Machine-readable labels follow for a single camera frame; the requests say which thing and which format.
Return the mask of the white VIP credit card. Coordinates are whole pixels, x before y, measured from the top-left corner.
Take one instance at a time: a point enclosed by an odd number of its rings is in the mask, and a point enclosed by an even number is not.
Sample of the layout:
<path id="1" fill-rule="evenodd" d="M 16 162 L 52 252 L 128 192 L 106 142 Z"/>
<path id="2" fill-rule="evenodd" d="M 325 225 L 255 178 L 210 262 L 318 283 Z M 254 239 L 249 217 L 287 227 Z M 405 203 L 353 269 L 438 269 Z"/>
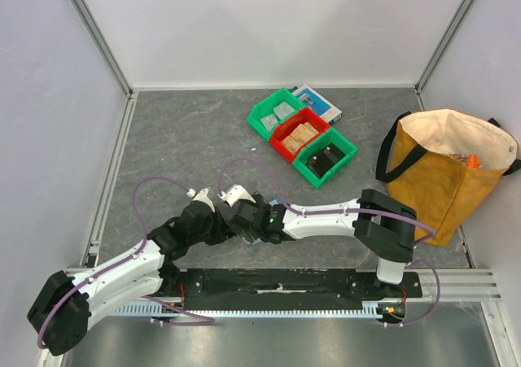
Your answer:
<path id="1" fill-rule="evenodd" d="M 270 114 L 261 118 L 260 122 L 263 124 L 267 131 L 271 131 L 274 127 L 278 125 L 278 119 L 274 114 Z"/>

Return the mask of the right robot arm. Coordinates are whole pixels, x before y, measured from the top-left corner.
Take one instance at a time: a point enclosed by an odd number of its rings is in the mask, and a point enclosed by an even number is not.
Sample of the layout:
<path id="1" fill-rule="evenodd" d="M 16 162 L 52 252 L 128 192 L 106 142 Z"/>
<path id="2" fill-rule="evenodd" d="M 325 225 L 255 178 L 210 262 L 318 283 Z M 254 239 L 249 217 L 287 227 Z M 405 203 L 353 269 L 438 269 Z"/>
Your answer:
<path id="1" fill-rule="evenodd" d="M 322 206 L 272 205 L 258 192 L 232 186 L 221 194 L 231 209 L 228 225 L 238 235 L 272 244 L 319 236 L 353 237 L 378 257 L 374 290 L 392 296 L 402 287 L 414 253 L 416 211 L 365 189 L 358 199 Z"/>

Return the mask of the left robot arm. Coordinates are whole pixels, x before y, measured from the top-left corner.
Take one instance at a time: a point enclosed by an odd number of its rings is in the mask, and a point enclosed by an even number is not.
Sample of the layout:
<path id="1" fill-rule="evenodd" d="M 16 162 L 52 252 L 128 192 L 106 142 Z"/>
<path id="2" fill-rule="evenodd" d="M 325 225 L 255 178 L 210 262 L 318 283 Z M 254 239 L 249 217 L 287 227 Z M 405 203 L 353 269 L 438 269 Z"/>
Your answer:
<path id="1" fill-rule="evenodd" d="M 193 200 L 179 216 L 146 233 L 119 256 L 74 275 L 50 275 L 29 309 L 37 345 L 59 356 L 74 348 L 102 318 L 140 297 L 168 296 L 179 286 L 175 260 L 190 247 L 223 243 L 233 236 L 218 208 Z"/>

